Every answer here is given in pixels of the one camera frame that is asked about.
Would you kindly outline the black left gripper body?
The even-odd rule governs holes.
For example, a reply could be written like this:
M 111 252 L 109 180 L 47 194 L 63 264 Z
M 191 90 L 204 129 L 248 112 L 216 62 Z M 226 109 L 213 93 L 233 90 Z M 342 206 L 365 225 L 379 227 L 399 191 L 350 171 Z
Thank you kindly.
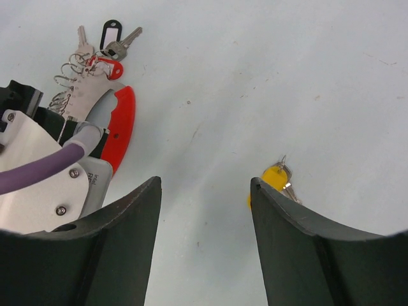
M 8 123 L 3 119 L 7 110 L 20 111 L 39 124 L 54 140 L 69 138 L 69 124 L 53 111 L 39 107 L 43 93 L 29 85 L 11 80 L 1 87 L 1 132 L 5 132 Z

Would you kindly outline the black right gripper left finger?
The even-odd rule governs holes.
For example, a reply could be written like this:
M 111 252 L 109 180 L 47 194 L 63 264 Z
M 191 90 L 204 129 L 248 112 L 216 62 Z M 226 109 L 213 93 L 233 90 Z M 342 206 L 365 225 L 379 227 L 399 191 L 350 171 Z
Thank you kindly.
M 143 305 L 161 209 L 152 177 L 51 232 L 1 232 L 2 305 Z

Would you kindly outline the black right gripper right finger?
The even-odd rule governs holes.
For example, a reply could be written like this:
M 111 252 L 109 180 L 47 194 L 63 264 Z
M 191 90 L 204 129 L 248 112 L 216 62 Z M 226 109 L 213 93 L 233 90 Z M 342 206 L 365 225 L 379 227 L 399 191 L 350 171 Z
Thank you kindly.
M 251 180 L 251 212 L 269 305 L 406 305 L 407 232 L 345 226 Z

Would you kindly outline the keyring bunch with chain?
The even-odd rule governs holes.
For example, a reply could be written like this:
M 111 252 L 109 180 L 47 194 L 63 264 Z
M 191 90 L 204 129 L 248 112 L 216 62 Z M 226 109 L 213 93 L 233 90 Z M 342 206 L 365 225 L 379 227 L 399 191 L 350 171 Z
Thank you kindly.
M 128 36 L 107 44 L 96 51 L 88 43 L 85 27 L 80 26 L 78 48 L 61 66 L 61 73 L 54 81 L 64 90 L 56 94 L 48 109 L 63 116 L 66 120 L 85 121 L 92 109 L 107 92 L 119 91 L 125 86 L 119 82 L 123 74 L 121 61 L 127 56 L 132 42 L 141 35 L 142 27 L 137 27 Z

